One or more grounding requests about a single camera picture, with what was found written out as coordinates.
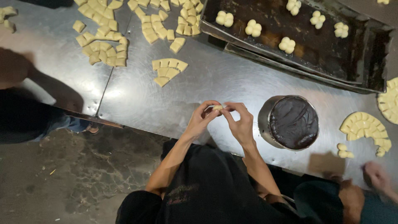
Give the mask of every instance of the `baking tray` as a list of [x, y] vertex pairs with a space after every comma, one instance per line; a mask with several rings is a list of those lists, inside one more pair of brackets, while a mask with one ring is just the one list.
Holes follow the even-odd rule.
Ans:
[[[297, 16], [290, 14], [286, 3], [282, 0], [207, 0], [199, 27], [209, 35], [302, 71], [299, 74], [316, 75], [333, 81], [331, 84], [343, 83], [352, 87], [346, 89], [358, 89], [356, 92], [360, 93], [385, 91], [385, 58], [392, 27], [336, 1], [302, 1]], [[215, 22], [220, 10], [234, 15], [232, 27]], [[315, 10], [326, 16], [319, 30], [309, 22]], [[257, 38], [244, 31], [250, 19], [262, 26]], [[347, 38], [335, 37], [337, 22], [349, 26]], [[296, 41], [293, 54], [287, 55], [278, 48], [284, 36]]]

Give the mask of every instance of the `dark chocolate paste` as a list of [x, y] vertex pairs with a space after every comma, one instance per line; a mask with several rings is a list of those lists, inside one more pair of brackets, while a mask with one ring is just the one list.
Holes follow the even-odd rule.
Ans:
[[318, 136], [318, 115], [311, 105], [297, 96], [280, 100], [269, 119], [273, 137], [289, 149], [303, 149]]

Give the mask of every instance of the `concrete floor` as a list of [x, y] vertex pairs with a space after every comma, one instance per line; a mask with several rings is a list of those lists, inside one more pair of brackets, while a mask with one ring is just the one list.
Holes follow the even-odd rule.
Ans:
[[114, 223], [124, 197], [145, 187], [168, 139], [104, 126], [97, 135], [63, 129], [39, 143], [0, 145], [1, 222]]

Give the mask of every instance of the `person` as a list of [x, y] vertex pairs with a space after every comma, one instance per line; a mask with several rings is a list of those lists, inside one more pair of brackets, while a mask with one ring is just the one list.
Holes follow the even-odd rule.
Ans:
[[[144, 191], [135, 191], [121, 203], [116, 223], [313, 223], [300, 218], [281, 197], [253, 138], [253, 115], [243, 103], [226, 102], [221, 111], [209, 100], [192, 114], [179, 140], [164, 144], [162, 162]], [[236, 110], [240, 120], [231, 113]], [[207, 125], [224, 115], [242, 146], [247, 173], [230, 153], [194, 145]], [[248, 174], [255, 180], [251, 185]]]
[[14, 87], [34, 70], [24, 56], [0, 47], [0, 144], [39, 141], [60, 128], [98, 131], [90, 121], [67, 116], [62, 109], [20, 96]]
[[372, 161], [364, 164], [363, 172], [365, 181], [376, 192], [353, 185], [351, 179], [300, 184], [294, 192], [298, 214], [321, 223], [396, 223], [398, 194], [393, 191], [389, 176]]

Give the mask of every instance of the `blurred hand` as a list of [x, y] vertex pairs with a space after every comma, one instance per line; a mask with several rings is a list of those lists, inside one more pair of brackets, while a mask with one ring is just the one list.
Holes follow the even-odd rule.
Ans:
[[[249, 113], [243, 103], [226, 102], [227, 105], [221, 110], [227, 119], [232, 135], [241, 144], [242, 147], [253, 144], [253, 115]], [[240, 114], [240, 120], [235, 121], [230, 112], [236, 110]]]
[[214, 120], [220, 112], [218, 110], [214, 110], [211, 105], [221, 105], [219, 102], [215, 100], [208, 100], [203, 102], [192, 114], [191, 119], [189, 120], [189, 124], [183, 133], [183, 136], [188, 137], [189, 139], [196, 140], [206, 129], [207, 125], [210, 121]]
[[371, 184], [375, 189], [382, 191], [383, 193], [392, 191], [390, 177], [379, 164], [375, 162], [367, 162], [363, 166], [363, 171], [369, 177]]
[[24, 56], [0, 47], [0, 89], [19, 85], [30, 68], [31, 63]]
[[340, 184], [339, 198], [343, 204], [345, 223], [359, 223], [365, 203], [362, 189], [357, 185], [352, 185], [352, 179], [343, 181]]

